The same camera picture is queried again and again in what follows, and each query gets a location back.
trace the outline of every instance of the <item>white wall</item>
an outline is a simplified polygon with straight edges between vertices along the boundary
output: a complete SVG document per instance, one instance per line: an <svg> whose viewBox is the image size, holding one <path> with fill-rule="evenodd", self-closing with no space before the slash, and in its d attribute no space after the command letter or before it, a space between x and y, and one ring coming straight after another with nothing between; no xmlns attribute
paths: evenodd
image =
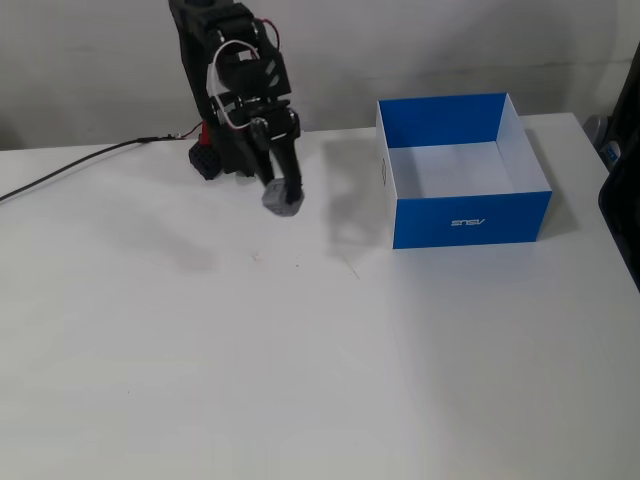
<svg viewBox="0 0 640 480"><path fill-rule="evenodd" d="M0 148L184 131L197 114L166 0L2 0ZM521 114L606 112L640 0L247 0L279 26L307 130L377 98L509 91Z"/></svg>

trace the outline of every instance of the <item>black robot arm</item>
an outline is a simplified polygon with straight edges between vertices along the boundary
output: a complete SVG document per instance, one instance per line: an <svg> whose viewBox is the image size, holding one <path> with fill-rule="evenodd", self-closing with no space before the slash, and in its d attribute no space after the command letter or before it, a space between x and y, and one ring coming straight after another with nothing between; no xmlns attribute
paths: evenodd
<svg viewBox="0 0 640 480"><path fill-rule="evenodd" d="M264 205L281 216L295 215L304 194L294 147L298 115L282 54L267 36L265 22L233 0L169 0L178 27L182 63L210 145L191 163L205 178L241 171L266 186ZM207 92L209 65L229 90ZM283 179L274 179L270 154Z"/></svg>

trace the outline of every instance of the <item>open cardboard box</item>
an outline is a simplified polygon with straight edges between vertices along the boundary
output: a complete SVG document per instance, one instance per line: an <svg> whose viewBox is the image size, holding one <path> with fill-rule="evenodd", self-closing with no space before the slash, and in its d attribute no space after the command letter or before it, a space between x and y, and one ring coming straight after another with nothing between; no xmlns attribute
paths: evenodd
<svg viewBox="0 0 640 480"><path fill-rule="evenodd" d="M393 248L534 242L551 188L509 95L378 102Z"/></svg>

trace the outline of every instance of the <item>black cable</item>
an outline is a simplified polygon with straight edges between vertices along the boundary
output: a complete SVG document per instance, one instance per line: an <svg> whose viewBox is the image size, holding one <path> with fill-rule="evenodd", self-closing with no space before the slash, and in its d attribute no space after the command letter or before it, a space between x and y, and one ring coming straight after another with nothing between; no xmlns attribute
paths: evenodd
<svg viewBox="0 0 640 480"><path fill-rule="evenodd" d="M46 182L47 180L49 180L50 178L55 177L56 175L60 175L61 173L66 172L67 170L76 167L78 165L80 165L81 163L86 162L87 160L91 160L92 158L95 158L99 155L103 155L105 153L109 153L113 150L118 150L119 148L124 148L124 147L128 147L129 145L135 145L138 143L141 144L146 144L146 143L153 143L153 142L165 142L165 141L170 141L170 140L182 140L184 138L187 138L189 135L191 135L193 132L196 131L196 129L202 124L202 122L200 122L198 125L196 125L193 130L191 130L189 133L186 133L184 135L167 135L166 137L141 137L141 138L136 138L135 140L129 140L128 142L124 142L124 143L119 143L118 145L113 145L112 147L108 147L105 148L103 150L100 150L99 152L95 152L92 153L91 155L87 155L86 157L82 157L80 160L76 160L73 163L70 163L69 165L60 168L59 170L56 170L55 172L51 172L49 175L46 175L42 178L39 178L38 180L36 180L35 182L31 182L28 185L25 185L24 187L20 187L17 190L14 190L13 192L9 192L6 195L3 195L0 197L0 203L4 202L5 200L10 199L11 197L15 197L16 195L21 194L22 192L29 190L35 186L40 185L41 183Z"/></svg>
<svg viewBox="0 0 640 480"><path fill-rule="evenodd" d="M200 122L198 125L196 125L195 127L193 127L189 133L185 133L184 135L180 135L180 139L181 139L181 140L184 140L185 138L187 138L189 135L191 135L193 132L195 132L195 131L198 129L198 127L199 127L200 125L202 125L202 123L203 123L203 122Z"/></svg>

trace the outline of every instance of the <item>electrical wire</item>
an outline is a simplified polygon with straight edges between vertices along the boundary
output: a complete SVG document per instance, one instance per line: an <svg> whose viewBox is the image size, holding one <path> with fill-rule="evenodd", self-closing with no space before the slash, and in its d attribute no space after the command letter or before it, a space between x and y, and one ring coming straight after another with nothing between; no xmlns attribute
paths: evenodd
<svg viewBox="0 0 640 480"><path fill-rule="evenodd" d="M67 170L72 169L73 167L76 167L78 165L80 165L81 163L84 163L88 160L91 160L92 158L98 157L100 155L104 155L105 153L109 153L112 152L113 150L118 150L120 148L124 148L124 147L128 147L129 145L136 145L138 143L141 144L147 144L147 143L153 143L153 142L166 142L166 141L173 141L173 140L183 140L185 138L187 138L189 135L191 135L193 132L196 131L196 129L202 124L202 122L200 122L198 125L196 125L193 130L191 130L189 133L186 133L184 135L166 135L164 137L141 137L141 138L136 138L135 140L129 140L128 142L123 142L123 143L119 143L118 145L113 145L111 147L107 147L104 148L98 152L94 152L91 155L87 155L86 157L82 157L80 160L76 160L73 163L70 163L69 165L62 167L58 170L56 170L55 172L51 172L48 175L45 175L42 178L39 178L38 180L29 183L28 185L25 185L24 187L20 187L12 192L9 192L5 195L2 195L0 197L0 203L4 202L5 200L9 200L12 197L15 197L16 195L21 194L22 192L25 192L27 190L32 189L33 187L36 187L38 185L40 185L41 183L46 182L47 180L60 175L61 173L66 172Z"/></svg>
<svg viewBox="0 0 640 480"><path fill-rule="evenodd" d="M243 42L242 40L229 40L227 42L224 42L222 45L220 45L220 48L218 48L218 50L216 50L215 55L213 56L213 61L211 62L213 65L213 69L215 70L216 68L216 63L218 61L218 56L220 55L220 52L222 52L222 50L224 50L225 48L227 48L229 45L242 45L243 47L247 47L251 53L253 55L256 56L256 58L260 58L260 54L258 53L258 49L256 47L254 47L253 45L247 43L247 42ZM225 121L227 122L227 125L229 125L229 128L231 128L232 130L243 130L245 128L247 128L249 126L248 123L245 123L244 125L236 125L235 123L233 123L231 121L231 119L229 118L229 114L225 111L224 109L224 104L222 103L222 100L220 99L220 95L218 94L218 89L216 87L216 82L215 80L211 82L211 92L212 92L212 96L213 98L216 99L216 103L218 104L218 107L220 108L220 111L222 112L222 116L224 117Z"/></svg>
<svg viewBox="0 0 640 480"><path fill-rule="evenodd" d="M198 125L196 125L195 127L193 127L193 128L189 131L189 133L185 133L185 134L183 134L183 135L178 135L178 138L179 138L180 140L184 140L184 139L185 139L185 138L187 138L189 135L191 135L193 132L195 132L195 131L198 129L198 127L199 127L200 125L202 125L202 123L203 123L203 122L200 122Z"/></svg>
<svg viewBox="0 0 640 480"><path fill-rule="evenodd" d="M273 28L273 31L276 33L276 39L278 40L278 50L280 50L280 48L282 47L282 42L280 40L280 32L278 31L278 27L276 27L276 24L268 18L259 18L258 20L260 20L262 23L266 23L271 28Z"/></svg>

